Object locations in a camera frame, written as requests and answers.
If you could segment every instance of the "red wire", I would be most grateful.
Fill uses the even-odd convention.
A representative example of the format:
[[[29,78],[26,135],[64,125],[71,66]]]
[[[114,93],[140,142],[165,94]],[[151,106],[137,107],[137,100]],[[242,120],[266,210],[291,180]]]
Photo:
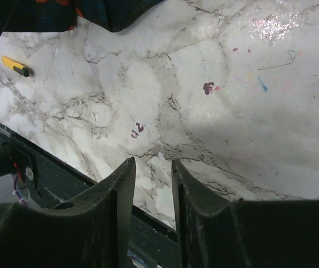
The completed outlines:
[[[21,181],[24,183],[25,180],[22,178],[21,173],[20,173],[20,171],[18,170],[18,167],[17,167],[16,162],[14,162],[14,167],[16,168],[18,177],[20,177]]]

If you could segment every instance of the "gray marble veining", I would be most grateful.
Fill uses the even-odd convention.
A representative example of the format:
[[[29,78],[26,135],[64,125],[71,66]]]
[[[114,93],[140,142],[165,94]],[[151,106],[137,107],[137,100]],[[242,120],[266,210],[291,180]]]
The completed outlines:
[[[24,78],[5,55],[34,71]],[[174,227],[171,160],[225,198],[319,198],[319,1],[166,0],[110,33],[0,38],[0,122]]]

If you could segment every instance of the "white wire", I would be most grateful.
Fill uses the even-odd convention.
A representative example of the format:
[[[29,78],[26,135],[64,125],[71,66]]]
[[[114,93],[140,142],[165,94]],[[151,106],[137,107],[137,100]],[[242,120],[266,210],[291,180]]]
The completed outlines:
[[[16,177],[18,177],[17,174],[14,177],[11,177],[12,186],[13,186],[13,183],[15,183],[14,180],[16,179]],[[16,193],[18,193],[20,195],[20,197],[21,197],[20,203],[22,202],[22,200],[24,200],[25,202],[28,201],[28,198],[25,198],[25,196],[22,194],[21,190],[18,188],[17,183],[16,183],[16,190],[13,190],[12,194],[16,195]]]

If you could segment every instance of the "paint splatter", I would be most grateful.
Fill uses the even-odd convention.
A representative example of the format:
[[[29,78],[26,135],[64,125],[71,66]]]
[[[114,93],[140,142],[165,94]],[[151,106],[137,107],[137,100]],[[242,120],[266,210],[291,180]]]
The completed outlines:
[[[144,130],[144,125],[141,126],[140,123],[136,123],[136,126],[137,126],[138,133],[135,130],[132,130],[132,134],[131,134],[132,138],[137,138],[139,136],[139,133],[141,133]]]
[[[203,85],[204,94],[209,95],[210,93],[213,93],[213,86],[214,86],[213,82],[204,83]]]
[[[292,91],[292,83],[290,81],[285,80],[285,78],[277,78],[273,80],[273,85],[276,89],[280,89],[282,93],[288,93]]]
[[[258,82],[259,82],[261,88],[262,88],[265,92],[267,92],[267,91],[268,91],[268,88],[265,86],[265,84],[264,84],[264,82],[261,80],[261,77],[260,77],[260,76],[258,76]]]
[[[140,127],[140,123],[136,123],[136,126],[137,126],[137,128],[138,128],[138,132],[139,133],[141,133],[142,131],[143,131],[143,129],[144,129],[144,125],[142,125],[142,127]]]
[[[253,80],[252,74],[247,74],[246,77],[247,77],[249,80]]]

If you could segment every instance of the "cable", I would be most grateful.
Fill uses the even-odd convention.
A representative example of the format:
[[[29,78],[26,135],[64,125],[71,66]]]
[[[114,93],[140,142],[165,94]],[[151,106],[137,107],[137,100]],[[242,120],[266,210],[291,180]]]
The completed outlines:
[[[23,204],[26,207],[28,207],[28,205],[26,203],[27,202],[27,198],[24,197],[24,195],[21,193],[20,189],[17,186],[18,178],[19,178],[18,175],[15,175],[14,178],[11,178],[11,180],[13,182],[13,192],[12,192],[12,194],[16,195],[19,198],[21,204]]]
[[[19,178],[21,179],[21,181],[24,183],[25,180],[22,178],[21,173],[20,173],[20,171],[18,170],[17,163],[14,162],[13,165],[14,165],[14,168],[16,169],[16,171],[17,171],[18,177],[19,177]]]

